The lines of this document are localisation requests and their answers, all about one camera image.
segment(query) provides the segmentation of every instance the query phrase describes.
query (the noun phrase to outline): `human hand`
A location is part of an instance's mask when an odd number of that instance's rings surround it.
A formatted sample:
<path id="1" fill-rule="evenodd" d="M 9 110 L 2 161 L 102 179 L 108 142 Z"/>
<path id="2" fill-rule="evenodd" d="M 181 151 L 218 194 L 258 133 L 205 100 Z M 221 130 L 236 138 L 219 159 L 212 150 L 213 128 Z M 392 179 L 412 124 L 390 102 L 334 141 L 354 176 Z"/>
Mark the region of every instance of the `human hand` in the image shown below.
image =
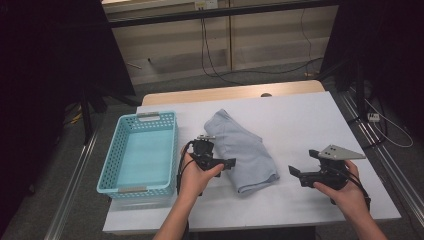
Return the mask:
<path id="1" fill-rule="evenodd" d="M 358 167 L 349 160 L 345 163 L 349 172 L 359 179 Z M 364 194 L 353 182 L 348 181 L 346 186 L 338 191 L 320 182 L 314 182 L 314 187 L 333 199 L 347 220 L 359 221 L 369 216 Z"/>
<path id="2" fill-rule="evenodd" d="M 189 153 L 185 153 L 183 161 L 182 169 L 184 169 L 184 172 L 181 176 L 179 196 L 187 197 L 190 200 L 196 199 L 197 196 L 205 190 L 209 180 L 224 169 L 224 164 L 218 164 L 212 169 L 203 171 L 196 162 L 193 161 Z"/>

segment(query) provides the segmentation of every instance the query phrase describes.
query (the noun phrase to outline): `wooden tabletop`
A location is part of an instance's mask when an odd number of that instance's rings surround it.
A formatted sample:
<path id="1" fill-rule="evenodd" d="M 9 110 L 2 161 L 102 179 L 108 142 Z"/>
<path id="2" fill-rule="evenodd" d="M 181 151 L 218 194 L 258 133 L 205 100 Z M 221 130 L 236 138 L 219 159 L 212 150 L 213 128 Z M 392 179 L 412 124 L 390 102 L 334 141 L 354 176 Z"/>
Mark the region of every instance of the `wooden tabletop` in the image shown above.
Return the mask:
<path id="1" fill-rule="evenodd" d="M 261 97 L 263 94 L 283 96 L 324 91 L 324 87 L 319 81 L 308 80 L 180 92 L 154 93 L 146 95 L 143 99 L 142 105 L 148 106 L 157 104 L 203 102 L 237 98 L 257 98 Z"/>

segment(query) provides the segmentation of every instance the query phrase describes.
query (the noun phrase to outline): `fabric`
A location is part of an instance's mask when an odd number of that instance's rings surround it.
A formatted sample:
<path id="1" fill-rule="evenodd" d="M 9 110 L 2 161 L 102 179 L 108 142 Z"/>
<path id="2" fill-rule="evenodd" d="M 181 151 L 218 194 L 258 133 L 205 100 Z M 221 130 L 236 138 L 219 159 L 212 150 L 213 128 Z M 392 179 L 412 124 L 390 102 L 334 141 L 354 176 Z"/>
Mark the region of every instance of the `fabric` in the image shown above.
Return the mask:
<path id="1" fill-rule="evenodd" d="M 238 193 L 257 191 L 280 178 L 262 138 L 240 126 L 224 109 L 204 127 L 208 135 L 216 137 L 215 151 L 220 157 L 236 158 L 236 166 L 228 174 Z"/>

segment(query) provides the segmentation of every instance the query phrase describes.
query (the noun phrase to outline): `plastic basket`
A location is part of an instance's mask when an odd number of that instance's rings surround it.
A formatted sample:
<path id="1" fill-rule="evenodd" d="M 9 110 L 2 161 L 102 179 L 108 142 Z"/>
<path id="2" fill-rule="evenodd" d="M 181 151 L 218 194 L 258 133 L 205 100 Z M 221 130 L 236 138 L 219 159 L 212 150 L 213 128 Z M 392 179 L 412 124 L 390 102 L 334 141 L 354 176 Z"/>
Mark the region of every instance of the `plastic basket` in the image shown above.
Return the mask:
<path id="1" fill-rule="evenodd" d="M 169 198 L 175 189 L 178 127 L 175 112 L 119 118 L 97 191 L 111 198 Z"/>

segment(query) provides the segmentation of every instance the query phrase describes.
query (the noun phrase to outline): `white table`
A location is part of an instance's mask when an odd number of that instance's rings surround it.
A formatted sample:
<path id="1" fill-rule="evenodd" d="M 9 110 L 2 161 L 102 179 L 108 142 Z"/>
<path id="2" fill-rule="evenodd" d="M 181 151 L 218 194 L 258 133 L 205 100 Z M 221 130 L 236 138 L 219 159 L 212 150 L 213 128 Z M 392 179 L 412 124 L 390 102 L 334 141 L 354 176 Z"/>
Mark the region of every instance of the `white table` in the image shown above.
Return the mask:
<path id="1" fill-rule="evenodd" d="M 181 148 L 205 133 L 203 124 L 221 108 L 244 128 L 263 138 L 281 178 L 274 185 L 247 196 L 236 193 L 225 173 L 221 178 L 214 178 L 190 214 L 191 231 L 308 226 L 344 221 L 327 196 L 315 189 L 301 187 L 299 180 L 288 171 L 288 165 L 301 171 L 319 170 L 319 161 L 309 157 L 308 150 L 320 151 L 329 144 L 363 153 L 328 92 L 152 105 L 139 107 L 137 111 L 174 110 L 179 127 L 178 147 Z M 372 198 L 374 219 L 400 218 L 369 161 L 358 160 L 355 164 Z M 103 231 L 115 234 L 155 232 L 170 210 L 170 205 L 148 208 L 132 203 L 113 200 Z"/>

